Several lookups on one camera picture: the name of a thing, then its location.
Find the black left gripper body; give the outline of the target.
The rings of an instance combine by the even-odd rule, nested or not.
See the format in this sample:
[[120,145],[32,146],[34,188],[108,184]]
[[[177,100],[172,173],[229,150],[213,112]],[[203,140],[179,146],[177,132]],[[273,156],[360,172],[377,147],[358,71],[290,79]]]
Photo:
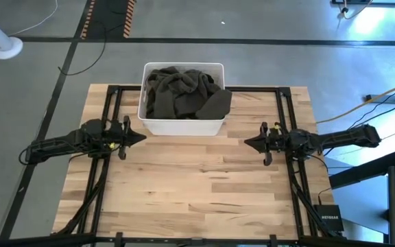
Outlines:
[[131,146],[128,136],[130,130],[130,118],[125,115],[123,117],[123,121],[112,119],[109,122],[109,135],[115,143],[119,144],[118,157],[121,160],[125,160],[127,156],[126,149]]

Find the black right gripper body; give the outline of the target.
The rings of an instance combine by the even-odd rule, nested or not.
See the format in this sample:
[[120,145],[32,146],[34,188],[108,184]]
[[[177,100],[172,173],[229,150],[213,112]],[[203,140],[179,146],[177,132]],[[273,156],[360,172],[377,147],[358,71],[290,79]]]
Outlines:
[[273,161],[271,151],[280,152],[285,149],[288,131],[279,122],[275,122],[272,127],[263,122],[260,127],[260,133],[263,137],[262,151],[265,155],[263,164],[264,166],[269,166]]

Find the dark olive garment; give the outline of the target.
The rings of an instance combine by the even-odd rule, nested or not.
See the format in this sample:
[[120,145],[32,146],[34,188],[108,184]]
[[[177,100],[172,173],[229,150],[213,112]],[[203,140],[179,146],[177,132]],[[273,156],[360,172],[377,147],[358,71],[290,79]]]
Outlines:
[[232,93],[200,70],[155,69],[146,85],[148,119],[220,120],[230,112]]

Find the white plastic bin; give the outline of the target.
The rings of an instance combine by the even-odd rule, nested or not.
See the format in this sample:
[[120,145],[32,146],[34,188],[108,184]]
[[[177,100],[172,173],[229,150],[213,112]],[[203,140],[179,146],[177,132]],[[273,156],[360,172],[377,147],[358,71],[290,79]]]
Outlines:
[[212,62],[149,62],[144,66],[143,77],[141,81],[141,92],[137,117],[143,125],[153,134],[159,136],[194,136],[194,137],[211,137],[216,136],[222,127],[226,118],[214,120],[196,120],[196,119],[148,119],[147,113],[147,79],[149,74],[155,69],[164,69],[175,67],[179,72],[185,72],[189,69],[209,74],[215,81],[216,85],[225,89],[224,66],[221,63]]

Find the grey metal floor foot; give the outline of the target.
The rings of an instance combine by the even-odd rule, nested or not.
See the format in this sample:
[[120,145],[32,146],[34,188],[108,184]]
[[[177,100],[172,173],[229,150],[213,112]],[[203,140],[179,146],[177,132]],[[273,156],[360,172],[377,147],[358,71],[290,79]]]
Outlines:
[[378,97],[378,95],[366,95],[364,100],[371,101],[373,104],[395,104],[395,95],[384,95],[382,97]]

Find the black hazard striped floor mat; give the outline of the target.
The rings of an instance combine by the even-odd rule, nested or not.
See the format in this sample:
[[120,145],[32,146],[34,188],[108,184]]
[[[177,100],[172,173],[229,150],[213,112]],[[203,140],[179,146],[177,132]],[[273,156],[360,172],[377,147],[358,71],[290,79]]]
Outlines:
[[137,0],[86,0],[80,20],[82,40],[129,38]]

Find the black aluminium table frame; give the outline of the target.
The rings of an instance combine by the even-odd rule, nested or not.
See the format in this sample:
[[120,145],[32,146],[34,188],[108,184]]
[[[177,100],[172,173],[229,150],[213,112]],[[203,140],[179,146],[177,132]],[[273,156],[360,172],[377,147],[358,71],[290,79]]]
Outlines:
[[214,137],[156,136],[127,149],[121,160],[73,159],[54,223],[43,237],[0,240],[0,247],[78,247],[96,243],[395,247],[306,236],[310,217],[292,186],[283,153],[274,164],[245,144],[261,120],[313,127],[301,87],[232,87],[232,110]]

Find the black Netgear network switch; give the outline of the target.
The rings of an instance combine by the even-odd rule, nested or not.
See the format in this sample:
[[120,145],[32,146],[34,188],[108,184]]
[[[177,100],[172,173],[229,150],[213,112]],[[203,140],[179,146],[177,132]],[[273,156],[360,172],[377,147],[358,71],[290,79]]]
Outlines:
[[331,231],[344,231],[344,225],[342,223],[342,217],[338,205],[317,204],[314,208]]

